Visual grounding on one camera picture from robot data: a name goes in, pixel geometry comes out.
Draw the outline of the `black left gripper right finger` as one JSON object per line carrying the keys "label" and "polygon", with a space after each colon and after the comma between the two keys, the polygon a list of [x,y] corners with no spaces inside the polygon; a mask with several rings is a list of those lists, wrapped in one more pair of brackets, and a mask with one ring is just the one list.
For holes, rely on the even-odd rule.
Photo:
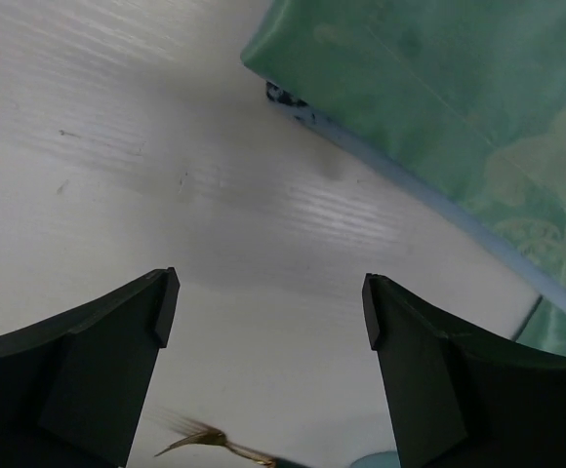
{"label": "black left gripper right finger", "polygon": [[452,315],[387,277],[362,288],[404,467],[566,467],[566,357]]}

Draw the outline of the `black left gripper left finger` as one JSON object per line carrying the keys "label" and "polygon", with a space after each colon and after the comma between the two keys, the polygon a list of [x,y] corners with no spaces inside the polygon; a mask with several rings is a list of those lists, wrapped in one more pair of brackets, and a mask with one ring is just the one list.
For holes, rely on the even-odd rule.
{"label": "black left gripper left finger", "polygon": [[124,467],[180,281],[156,269],[0,335],[0,467]]}

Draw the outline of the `teal green cloth napkin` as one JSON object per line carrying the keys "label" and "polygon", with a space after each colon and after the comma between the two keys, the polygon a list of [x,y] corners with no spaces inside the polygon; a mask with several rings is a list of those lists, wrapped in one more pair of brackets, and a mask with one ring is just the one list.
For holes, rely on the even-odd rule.
{"label": "teal green cloth napkin", "polygon": [[241,59],[530,283],[516,340],[566,356],[566,1],[275,1]]}

